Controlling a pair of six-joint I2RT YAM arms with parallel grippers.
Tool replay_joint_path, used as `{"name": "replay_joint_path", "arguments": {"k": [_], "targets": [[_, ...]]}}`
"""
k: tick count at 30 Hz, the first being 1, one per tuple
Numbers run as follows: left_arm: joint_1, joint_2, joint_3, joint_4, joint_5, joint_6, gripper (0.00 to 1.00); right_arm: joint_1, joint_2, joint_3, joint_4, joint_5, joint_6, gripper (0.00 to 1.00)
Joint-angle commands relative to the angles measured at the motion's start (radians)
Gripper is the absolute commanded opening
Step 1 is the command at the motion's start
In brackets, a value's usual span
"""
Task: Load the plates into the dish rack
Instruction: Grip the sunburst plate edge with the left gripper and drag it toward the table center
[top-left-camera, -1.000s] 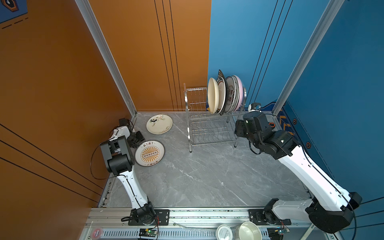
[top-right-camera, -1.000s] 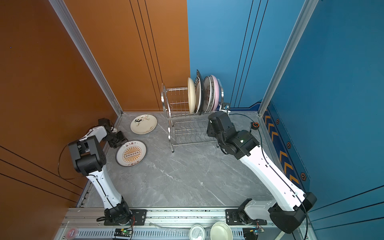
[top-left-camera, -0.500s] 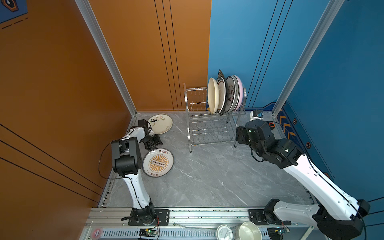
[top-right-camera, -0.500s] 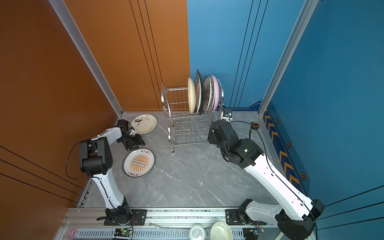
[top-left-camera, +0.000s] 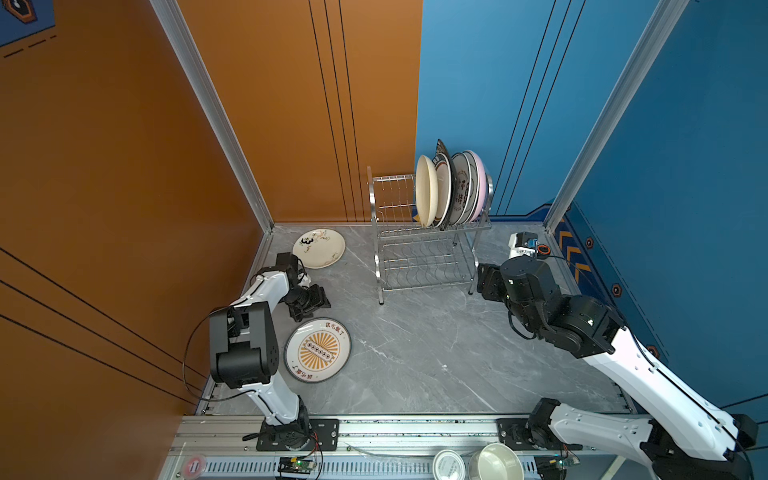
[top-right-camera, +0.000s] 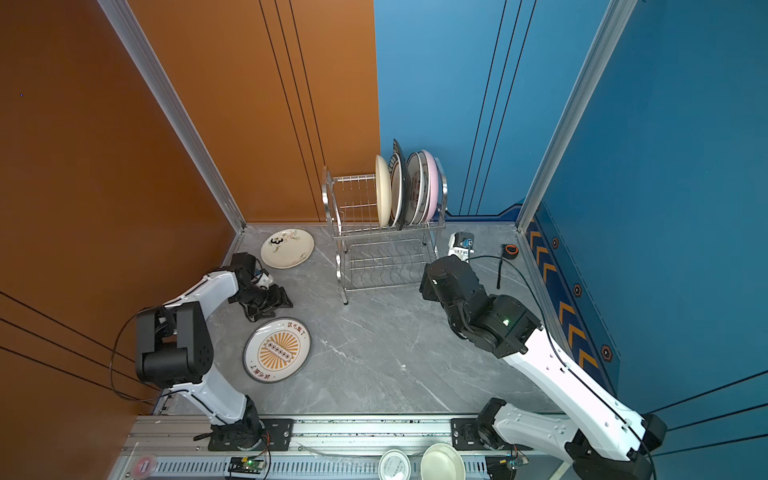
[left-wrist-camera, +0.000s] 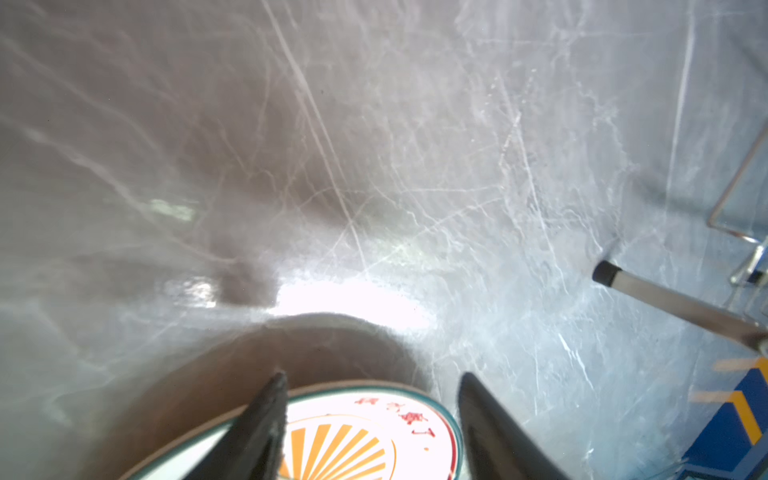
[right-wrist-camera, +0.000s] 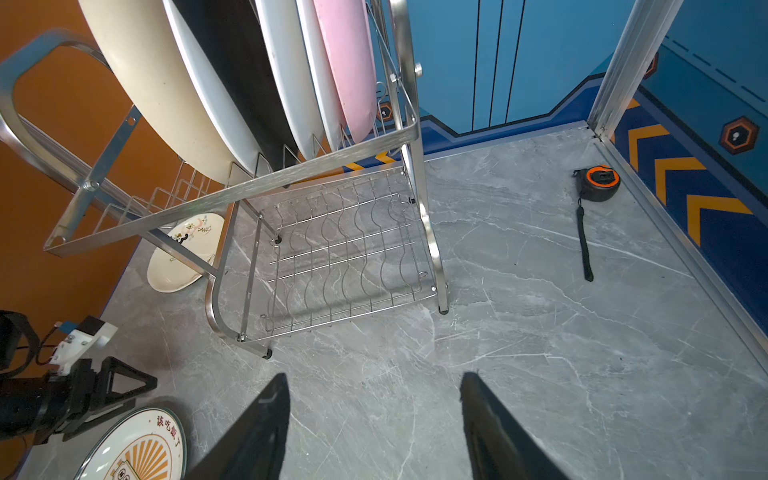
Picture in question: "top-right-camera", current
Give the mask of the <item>white plate orange sunburst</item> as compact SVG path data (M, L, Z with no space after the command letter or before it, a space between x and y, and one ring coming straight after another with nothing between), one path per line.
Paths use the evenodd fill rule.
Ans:
M301 321L273 319L250 336L243 351L246 373L259 383L277 383L296 374L311 352L311 334Z

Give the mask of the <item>cream plate with panda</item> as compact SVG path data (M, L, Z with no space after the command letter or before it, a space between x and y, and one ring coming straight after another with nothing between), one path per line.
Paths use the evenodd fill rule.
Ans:
M309 259L315 241L306 230L284 229L272 234L261 247L260 259L269 267L289 269Z

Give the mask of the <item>steel two-tier dish rack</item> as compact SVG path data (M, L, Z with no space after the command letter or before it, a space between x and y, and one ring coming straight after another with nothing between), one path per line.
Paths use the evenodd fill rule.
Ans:
M437 237L445 228L448 185L432 219L418 225L378 225L375 176L334 177L323 170L322 201L336 244L336 280L342 302L353 293L419 286L424 267L439 256Z

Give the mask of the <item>dark square floral plate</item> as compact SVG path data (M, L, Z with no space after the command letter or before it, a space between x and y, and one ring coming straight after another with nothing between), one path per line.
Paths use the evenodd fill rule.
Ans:
M406 217L409 210L410 203L410 185L411 175L409 173L409 156L405 155L400 143L397 139L393 140L393 156L390 160L392 179L395 180L395 171L399 171L399 180L396 185L399 187L397 194L397 212L392 225L396 227L398 231L402 230L406 224Z

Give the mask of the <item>white plate red chinese characters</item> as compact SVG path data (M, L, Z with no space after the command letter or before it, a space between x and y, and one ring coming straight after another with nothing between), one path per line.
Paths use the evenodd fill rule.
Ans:
M422 200L423 170L421 157L418 152L408 158L407 171L409 177L408 209L406 224L413 225L419 219L419 208Z

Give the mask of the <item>white plate dark green rim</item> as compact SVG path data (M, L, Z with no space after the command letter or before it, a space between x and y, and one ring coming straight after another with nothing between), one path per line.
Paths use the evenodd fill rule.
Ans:
M401 157L398 153L394 153L390 160L391 165L391 219L390 225L395 227L400 219L402 210L403 194L405 187L403 186L404 176L401 166Z

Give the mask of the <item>plain cream plate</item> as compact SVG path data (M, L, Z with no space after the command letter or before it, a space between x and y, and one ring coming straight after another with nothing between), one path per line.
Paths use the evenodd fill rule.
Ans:
M380 228L386 228L390 222L392 206L391 176L388 162L381 155L376 156L375 184L378 224Z

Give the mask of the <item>pink plate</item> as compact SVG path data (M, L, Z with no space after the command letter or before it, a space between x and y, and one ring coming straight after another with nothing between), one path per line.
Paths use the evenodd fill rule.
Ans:
M422 150L422 153L425 155L427 160L429 183L429 201L424 220L429 222L432 220L435 212L437 211L438 201L441 195L442 180L434 156L426 150Z

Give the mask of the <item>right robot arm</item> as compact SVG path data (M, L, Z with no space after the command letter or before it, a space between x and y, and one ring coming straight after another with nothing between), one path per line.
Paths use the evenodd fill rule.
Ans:
M582 479L656 478L652 452L662 445L666 424L610 394L523 303L488 294L470 264L454 255L426 265L420 292L441 305L459 338L525 375L563 412L547 417L493 398L475 423L484 447L521 444L571 465Z

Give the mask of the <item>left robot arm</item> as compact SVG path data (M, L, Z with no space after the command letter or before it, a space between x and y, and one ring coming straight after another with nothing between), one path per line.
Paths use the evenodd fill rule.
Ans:
M137 314L138 379L180 394L202 411L210 430L193 439L206 440L210 451L286 451L293 422L262 421L253 400L214 365L207 320L226 303L240 305L250 321L271 319L293 306L257 257L236 253L177 298Z

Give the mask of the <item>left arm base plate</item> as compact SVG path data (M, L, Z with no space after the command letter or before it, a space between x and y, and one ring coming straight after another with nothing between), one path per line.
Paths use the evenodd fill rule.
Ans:
M239 421L232 425L212 425L208 437L209 451L284 452L289 449L294 421L292 419L266 419L255 425Z

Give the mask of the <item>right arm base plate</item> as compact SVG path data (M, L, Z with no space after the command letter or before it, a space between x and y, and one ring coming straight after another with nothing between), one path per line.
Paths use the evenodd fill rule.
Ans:
M495 432L490 424L475 418L453 418L451 425L452 446L458 451L510 451L513 446Z

